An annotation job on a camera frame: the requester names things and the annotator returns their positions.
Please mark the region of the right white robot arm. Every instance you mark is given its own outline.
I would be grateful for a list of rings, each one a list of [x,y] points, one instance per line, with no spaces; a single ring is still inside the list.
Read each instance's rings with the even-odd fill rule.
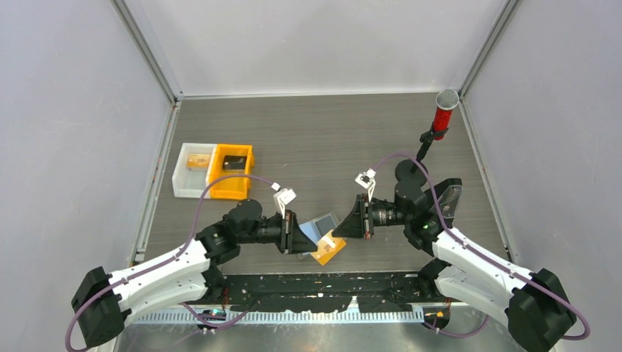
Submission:
[[[337,226],[338,238],[369,240],[377,227],[402,226],[415,249],[432,256],[418,272],[419,292],[429,301],[462,301],[505,326],[526,351],[549,351],[576,323],[577,314],[557,276],[515,265],[484,249],[453,226],[462,182],[448,178],[424,189],[425,177],[399,180],[393,201],[373,197],[373,169],[356,176],[365,192]]]

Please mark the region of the blue grey card holder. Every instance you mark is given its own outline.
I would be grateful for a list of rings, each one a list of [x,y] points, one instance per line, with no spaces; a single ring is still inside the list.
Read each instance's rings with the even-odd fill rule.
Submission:
[[[337,217],[333,213],[327,213],[300,224],[300,228],[313,243],[317,243],[325,234],[334,230],[337,225]]]

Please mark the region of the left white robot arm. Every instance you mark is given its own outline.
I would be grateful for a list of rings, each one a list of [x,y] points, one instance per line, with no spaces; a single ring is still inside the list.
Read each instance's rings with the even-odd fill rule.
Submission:
[[[89,350],[160,309],[200,300],[219,302],[225,292],[219,265],[236,258],[241,245],[256,243],[274,244],[282,254],[317,249],[300,228],[295,212],[266,217],[258,201],[242,200],[222,220],[193,234],[179,248],[111,273],[101,266],[88,271],[70,302],[74,317],[65,336],[66,348],[73,350],[75,326]]]

